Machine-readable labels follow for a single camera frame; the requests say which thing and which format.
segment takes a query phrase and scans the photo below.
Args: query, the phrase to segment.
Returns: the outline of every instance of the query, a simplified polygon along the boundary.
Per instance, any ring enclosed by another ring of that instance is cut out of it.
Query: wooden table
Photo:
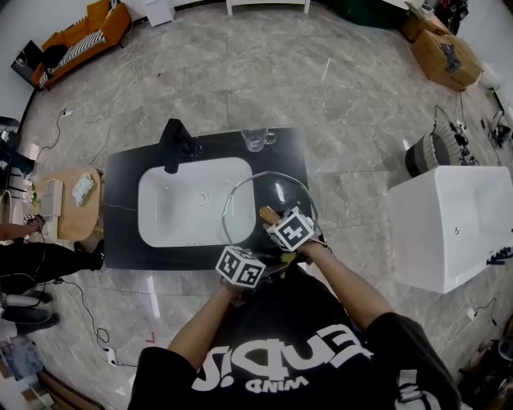
[[[87,194],[81,207],[77,207],[71,192],[84,172],[89,172],[95,185]],[[89,166],[73,168],[66,171],[45,175],[35,184],[38,198],[42,198],[44,183],[49,179],[63,181],[63,203],[57,236],[59,239],[80,241],[88,238],[96,227],[99,218],[99,202],[102,180],[99,172]]]

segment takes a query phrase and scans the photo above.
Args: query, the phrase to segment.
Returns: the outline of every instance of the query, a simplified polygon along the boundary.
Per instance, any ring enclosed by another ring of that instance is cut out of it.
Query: white stool
[[[172,0],[143,0],[142,3],[147,19],[153,27],[173,21],[175,8]]]
[[[303,11],[305,14],[308,14],[310,9],[310,0],[226,0],[228,16],[233,15],[232,6],[242,6],[244,4],[304,4]]]

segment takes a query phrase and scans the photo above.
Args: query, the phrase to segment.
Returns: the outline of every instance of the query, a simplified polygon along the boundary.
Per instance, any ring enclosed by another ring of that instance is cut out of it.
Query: person
[[[419,324],[394,313],[322,244],[307,242],[300,251],[337,298],[297,260],[242,306],[231,305],[238,290],[223,285],[168,349],[141,352],[129,409],[164,408],[169,400],[460,408],[454,381]]]
[[[35,284],[45,283],[82,270],[99,270],[103,265],[103,241],[92,253],[85,252],[79,242],[75,251],[55,243],[26,243],[25,236],[40,232],[44,219],[35,218],[29,225],[0,224],[0,241],[16,240],[0,245],[0,291],[21,295]]]

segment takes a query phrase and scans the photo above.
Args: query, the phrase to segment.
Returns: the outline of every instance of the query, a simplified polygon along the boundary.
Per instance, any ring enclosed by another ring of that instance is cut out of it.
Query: glass cup
[[[259,152],[264,149],[264,145],[274,144],[276,136],[267,128],[260,128],[258,130],[242,130],[242,137],[246,143],[246,147],[251,152]]]

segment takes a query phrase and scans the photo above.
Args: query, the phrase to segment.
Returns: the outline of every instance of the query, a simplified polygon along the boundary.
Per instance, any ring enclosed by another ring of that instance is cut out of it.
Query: hand
[[[36,232],[41,232],[44,224],[45,219],[41,215],[36,215],[34,219],[30,221],[30,225],[35,228]]]

